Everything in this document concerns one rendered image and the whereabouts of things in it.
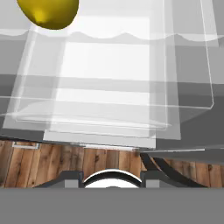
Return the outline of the yellow lemon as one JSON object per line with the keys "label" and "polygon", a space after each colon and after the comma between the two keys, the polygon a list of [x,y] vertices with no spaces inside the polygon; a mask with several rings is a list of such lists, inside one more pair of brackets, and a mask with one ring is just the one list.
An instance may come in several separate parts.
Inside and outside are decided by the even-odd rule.
{"label": "yellow lemon", "polygon": [[17,4],[35,25],[61,30],[74,21],[80,0],[17,0]]}

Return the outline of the clear wavy-edged fridge shelf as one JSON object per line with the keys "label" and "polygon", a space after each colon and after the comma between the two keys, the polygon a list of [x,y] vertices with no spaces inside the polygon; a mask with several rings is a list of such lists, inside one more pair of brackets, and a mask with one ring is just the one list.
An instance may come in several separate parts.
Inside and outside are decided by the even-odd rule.
{"label": "clear wavy-edged fridge shelf", "polygon": [[141,18],[158,34],[159,13],[164,13],[165,33],[191,41],[224,38],[224,0],[80,0],[84,18]]}

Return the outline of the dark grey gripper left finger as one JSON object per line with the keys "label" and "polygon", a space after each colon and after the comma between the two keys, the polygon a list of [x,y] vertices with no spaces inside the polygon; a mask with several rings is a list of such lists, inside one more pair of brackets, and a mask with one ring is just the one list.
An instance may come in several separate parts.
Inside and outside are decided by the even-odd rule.
{"label": "dark grey gripper left finger", "polygon": [[62,171],[60,175],[37,185],[37,188],[83,188],[83,172],[82,171]]}

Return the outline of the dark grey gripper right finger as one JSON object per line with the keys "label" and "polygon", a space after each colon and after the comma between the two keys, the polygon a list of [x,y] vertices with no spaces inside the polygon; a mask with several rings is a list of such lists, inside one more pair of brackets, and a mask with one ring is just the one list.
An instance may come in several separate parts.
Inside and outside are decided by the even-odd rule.
{"label": "dark grey gripper right finger", "polygon": [[144,188],[186,188],[185,185],[168,178],[160,171],[142,171],[140,177]]}

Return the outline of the white and black round object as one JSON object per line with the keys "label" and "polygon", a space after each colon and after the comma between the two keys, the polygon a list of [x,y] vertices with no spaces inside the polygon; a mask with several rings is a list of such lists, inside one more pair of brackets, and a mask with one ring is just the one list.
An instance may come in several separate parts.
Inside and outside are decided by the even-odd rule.
{"label": "white and black round object", "polygon": [[140,188],[141,184],[139,177],[119,169],[97,171],[83,181],[85,188]]}

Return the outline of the grey fridge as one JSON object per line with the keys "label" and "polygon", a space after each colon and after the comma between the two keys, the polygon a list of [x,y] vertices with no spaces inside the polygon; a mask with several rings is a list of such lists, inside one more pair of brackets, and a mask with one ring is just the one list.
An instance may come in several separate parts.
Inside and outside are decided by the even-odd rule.
{"label": "grey fridge", "polygon": [[[47,30],[31,22],[18,6],[17,0],[0,0],[0,30],[13,32],[27,30],[65,36],[69,40],[76,33],[85,34],[85,40],[114,39],[128,33],[137,39],[147,39],[151,23],[141,18],[137,23],[131,18],[90,19],[81,17],[79,9],[73,22],[61,30]],[[78,144],[72,142],[43,143],[74,144],[84,148],[106,148],[111,150],[139,151],[159,158],[178,158],[224,164],[224,38],[212,41],[191,41],[179,35],[165,33],[165,14],[157,18],[158,32],[165,34],[166,63],[175,73],[178,90],[178,109],[181,137],[178,140],[161,140],[153,148],[122,147],[105,144]],[[0,50],[0,73],[9,59],[9,47]],[[0,115],[0,139],[9,138],[2,133],[4,118]]]}

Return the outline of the clear fridge drawer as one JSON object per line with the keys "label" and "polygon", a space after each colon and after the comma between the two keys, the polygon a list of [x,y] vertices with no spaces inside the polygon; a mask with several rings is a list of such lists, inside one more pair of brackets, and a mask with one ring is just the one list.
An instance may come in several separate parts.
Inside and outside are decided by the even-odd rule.
{"label": "clear fridge drawer", "polygon": [[8,46],[0,93],[2,133],[32,141],[153,148],[178,140],[178,90],[166,63],[166,36],[124,33],[73,40],[52,33],[0,30]]}

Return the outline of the black curved bar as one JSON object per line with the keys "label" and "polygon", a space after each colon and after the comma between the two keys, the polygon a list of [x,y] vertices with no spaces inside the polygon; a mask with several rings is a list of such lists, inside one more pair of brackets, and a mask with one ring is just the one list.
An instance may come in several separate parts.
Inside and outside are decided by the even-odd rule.
{"label": "black curved bar", "polygon": [[181,184],[182,186],[191,188],[206,188],[205,185],[199,184],[190,178],[182,175],[173,169],[167,162],[159,157],[150,157],[147,153],[141,153],[140,158],[147,171],[161,170],[169,179]]}

